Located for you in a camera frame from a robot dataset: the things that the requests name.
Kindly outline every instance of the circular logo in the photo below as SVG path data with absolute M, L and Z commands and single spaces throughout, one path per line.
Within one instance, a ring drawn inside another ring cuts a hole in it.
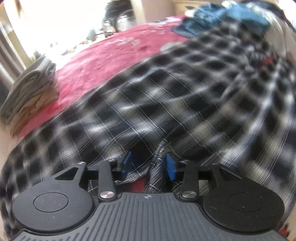
M 149 194 L 147 194 L 147 195 L 144 196 L 144 198 L 146 198 L 146 199 L 150 199 L 150 198 L 152 198 L 152 196 L 149 195 Z

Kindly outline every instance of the stack of folded clothes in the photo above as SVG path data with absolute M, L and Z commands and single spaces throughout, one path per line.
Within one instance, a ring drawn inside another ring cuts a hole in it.
M 40 109 L 58 99 L 55 69 L 56 64 L 41 56 L 13 83 L 0 109 L 0 121 L 11 135 L 18 134 Z

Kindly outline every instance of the folded gray garment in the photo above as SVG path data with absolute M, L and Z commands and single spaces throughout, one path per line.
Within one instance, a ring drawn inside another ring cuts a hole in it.
M 0 108 L 0 120 L 9 124 L 14 115 L 34 96 L 54 88 L 56 64 L 46 56 L 38 58 L 13 83 L 4 104 Z

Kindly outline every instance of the silver screw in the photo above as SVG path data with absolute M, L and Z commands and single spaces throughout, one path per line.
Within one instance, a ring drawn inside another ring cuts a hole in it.
M 111 191 L 105 191 L 105 192 L 101 192 L 100 194 L 101 198 L 113 198 L 115 196 L 114 192 Z
M 185 198 L 194 198 L 196 197 L 196 192 L 194 191 L 185 191 L 182 193 L 182 196 Z

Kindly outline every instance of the black and white plaid garment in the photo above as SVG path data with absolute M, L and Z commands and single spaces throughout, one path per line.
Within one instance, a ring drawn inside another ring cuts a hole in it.
M 262 38 L 227 19 L 85 94 L 9 155 L 0 182 L 8 236 L 18 231 L 11 203 L 19 193 L 72 163 L 97 165 L 126 150 L 141 156 L 125 182 L 148 174 L 146 192 L 162 191 L 161 157 L 171 151 L 236 166 L 281 196 L 286 218 L 296 184 L 296 77 L 276 56 L 264 65 L 271 54 Z

